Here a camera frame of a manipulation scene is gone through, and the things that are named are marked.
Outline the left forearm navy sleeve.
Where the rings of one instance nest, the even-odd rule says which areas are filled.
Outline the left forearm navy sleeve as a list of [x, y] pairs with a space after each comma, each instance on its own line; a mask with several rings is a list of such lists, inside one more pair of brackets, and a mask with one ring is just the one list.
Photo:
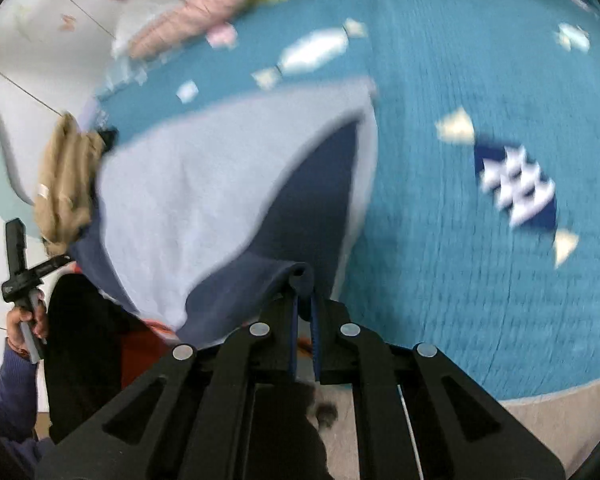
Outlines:
[[40, 461], [40, 442], [33, 437], [37, 370], [5, 342], [0, 368], [0, 479], [32, 479]]

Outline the person's left hand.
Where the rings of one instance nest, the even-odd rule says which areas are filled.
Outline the person's left hand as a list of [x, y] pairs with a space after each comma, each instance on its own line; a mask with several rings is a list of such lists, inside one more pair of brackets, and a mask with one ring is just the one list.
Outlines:
[[22, 358], [30, 356], [23, 326], [29, 326], [33, 337], [40, 341], [45, 340], [48, 335], [47, 311], [42, 290], [38, 288], [32, 290], [30, 300], [32, 310], [13, 306], [6, 316], [7, 344]]

